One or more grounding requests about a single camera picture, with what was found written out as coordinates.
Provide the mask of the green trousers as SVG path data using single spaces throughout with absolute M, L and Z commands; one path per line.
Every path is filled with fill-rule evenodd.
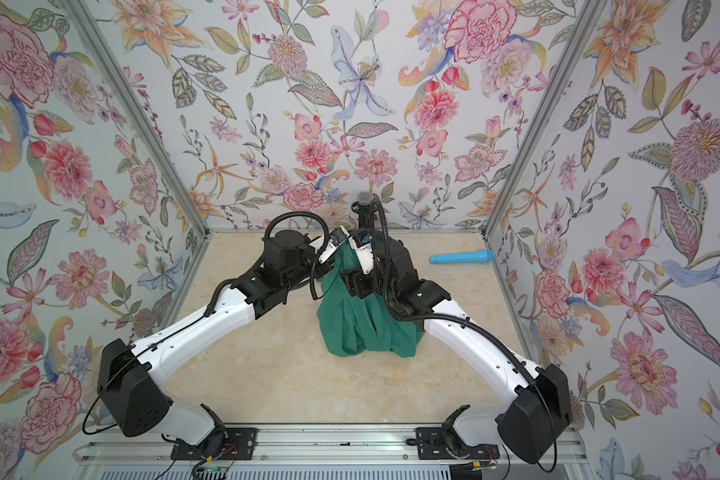
M 365 351 L 391 352 L 401 358 L 415 356 L 424 331 L 395 320 L 376 293 L 364 299 L 349 294 L 340 275 L 360 266 L 349 246 L 340 247 L 332 258 L 335 267 L 321 280 L 324 297 L 317 310 L 327 350 L 338 357 Z

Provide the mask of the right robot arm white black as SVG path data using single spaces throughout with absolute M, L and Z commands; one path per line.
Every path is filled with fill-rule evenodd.
M 469 448 L 504 447 L 517 459 L 540 464 L 558 453 L 557 440 L 572 413 L 567 377 L 555 366 L 541 367 L 516 354 L 473 321 L 439 284 L 419 277 L 409 251 L 390 237 L 379 199 L 352 204 L 358 227 L 349 238 L 359 268 L 343 274 L 350 295 L 376 295 L 385 311 L 455 351 L 493 389 L 501 404 L 493 409 L 462 406 L 442 424 L 446 451 L 463 458 Z

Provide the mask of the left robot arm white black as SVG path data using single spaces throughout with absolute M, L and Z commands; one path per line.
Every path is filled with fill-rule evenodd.
M 321 236 L 274 229 L 298 216 L 316 221 Z M 114 428 L 127 438 L 159 433 L 207 456 L 224 450 L 231 441 L 219 416 L 206 405 L 170 397 L 162 384 L 214 342 L 286 304 L 300 285 L 313 287 L 332 269 L 332 256 L 348 237 L 344 227 L 329 229 L 312 212 L 280 215 L 264 232 L 261 255 L 240 276 L 221 281 L 205 308 L 130 345 L 109 343 L 95 400 L 111 414 Z

